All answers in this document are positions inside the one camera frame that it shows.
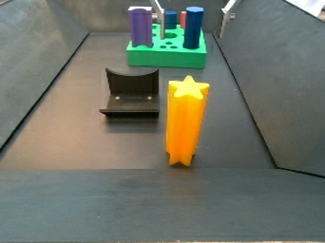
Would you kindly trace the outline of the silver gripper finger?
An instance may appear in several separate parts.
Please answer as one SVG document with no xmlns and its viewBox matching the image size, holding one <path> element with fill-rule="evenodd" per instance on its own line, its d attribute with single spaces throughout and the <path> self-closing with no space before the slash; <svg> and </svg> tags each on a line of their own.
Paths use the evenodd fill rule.
<svg viewBox="0 0 325 243">
<path fill-rule="evenodd" d="M 164 11 L 163 7 L 159 3 L 159 0 L 150 0 L 151 6 L 156 12 L 158 15 L 158 22 L 160 24 L 160 39 L 164 39 Z"/>
<path fill-rule="evenodd" d="M 219 31 L 218 31 L 218 38 L 222 38 L 222 36 L 223 36 L 226 24 L 230 21 L 231 16 L 233 16 L 231 9 L 233 9 L 237 1 L 238 0 L 229 0 L 226 6 L 221 9 L 222 19 L 221 19 L 221 27 L 219 27 Z"/>
</svg>

